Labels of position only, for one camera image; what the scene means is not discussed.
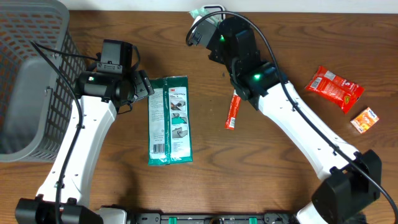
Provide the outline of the dark green packet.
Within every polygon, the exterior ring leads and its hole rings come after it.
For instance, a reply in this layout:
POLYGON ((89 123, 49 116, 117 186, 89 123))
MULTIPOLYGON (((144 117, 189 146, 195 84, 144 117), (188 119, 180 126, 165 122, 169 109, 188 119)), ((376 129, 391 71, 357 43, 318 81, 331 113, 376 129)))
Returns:
POLYGON ((148 98, 148 164, 192 162, 188 77, 158 78, 150 84, 154 94, 148 98))

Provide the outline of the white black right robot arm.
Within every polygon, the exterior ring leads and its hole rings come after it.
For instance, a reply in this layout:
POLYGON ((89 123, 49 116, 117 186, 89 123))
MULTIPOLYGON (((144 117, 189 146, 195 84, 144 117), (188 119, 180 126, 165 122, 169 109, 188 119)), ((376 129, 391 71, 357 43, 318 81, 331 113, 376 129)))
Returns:
POLYGON ((381 160, 374 151, 359 152, 342 140, 305 104, 277 63, 261 58, 259 36, 250 20, 232 13, 218 25, 203 21, 192 42, 226 66, 238 96, 288 135, 320 179, 295 221, 346 223, 380 197, 381 160))

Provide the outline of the red snack bag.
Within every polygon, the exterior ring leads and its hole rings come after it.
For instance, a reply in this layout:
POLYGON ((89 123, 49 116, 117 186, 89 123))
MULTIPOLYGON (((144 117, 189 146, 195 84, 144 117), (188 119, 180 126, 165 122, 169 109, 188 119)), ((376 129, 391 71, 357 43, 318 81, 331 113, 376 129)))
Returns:
POLYGON ((364 93, 361 85, 335 75, 324 66, 319 66, 305 89, 335 103, 344 114, 348 113, 364 93))

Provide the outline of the small red Nescafe packet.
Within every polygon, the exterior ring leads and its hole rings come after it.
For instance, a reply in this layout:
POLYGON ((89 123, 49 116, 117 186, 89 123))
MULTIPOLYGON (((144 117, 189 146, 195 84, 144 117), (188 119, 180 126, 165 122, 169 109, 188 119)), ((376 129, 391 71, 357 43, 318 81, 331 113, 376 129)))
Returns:
POLYGON ((230 129, 230 130, 235 129, 236 117, 237 117, 237 114, 239 111, 241 100, 242 100, 241 97, 238 96, 236 91, 234 91, 232 99, 231 99, 231 103, 229 106, 228 116, 227 116, 225 126, 224 126, 225 129, 230 129))

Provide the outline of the light green wet wipes pack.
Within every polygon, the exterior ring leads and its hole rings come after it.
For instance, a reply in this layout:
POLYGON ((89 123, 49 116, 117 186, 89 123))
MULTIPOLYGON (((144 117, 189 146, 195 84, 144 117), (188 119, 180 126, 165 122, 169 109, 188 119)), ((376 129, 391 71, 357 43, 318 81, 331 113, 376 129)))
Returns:
MULTIPOLYGON (((190 11, 189 14, 194 19, 194 22, 197 22, 197 20, 199 20, 203 16, 207 15, 206 11, 202 8, 194 9, 194 10, 190 11)), ((211 17, 207 18, 206 20, 217 26, 223 20, 223 18, 224 18, 224 15, 218 14, 215 16, 211 16, 211 17)))

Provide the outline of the small orange tissue pack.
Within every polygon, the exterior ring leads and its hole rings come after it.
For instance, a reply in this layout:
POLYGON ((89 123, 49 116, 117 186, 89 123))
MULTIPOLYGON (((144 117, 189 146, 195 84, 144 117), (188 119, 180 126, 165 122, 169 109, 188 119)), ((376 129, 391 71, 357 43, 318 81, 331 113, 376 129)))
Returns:
POLYGON ((379 117, 374 113, 371 108, 367 107, 365 110, 360 112, 359 115, 351 120, 351 124, 356 128, 359 133, 363 134, 378 121, 379 117))

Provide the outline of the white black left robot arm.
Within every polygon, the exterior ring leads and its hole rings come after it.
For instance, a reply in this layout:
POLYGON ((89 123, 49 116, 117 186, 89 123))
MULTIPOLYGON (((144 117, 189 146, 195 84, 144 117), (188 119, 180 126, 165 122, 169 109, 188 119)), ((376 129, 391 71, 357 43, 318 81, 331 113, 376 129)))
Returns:
POLYGON ((153 95, 144 70, 83 72, 74 82, 72 116, 58 156, 33 199, 19 200, 18 223, 134 223, 120 207, 89 208, 91 183, 103 141, 122 105, 153 95))

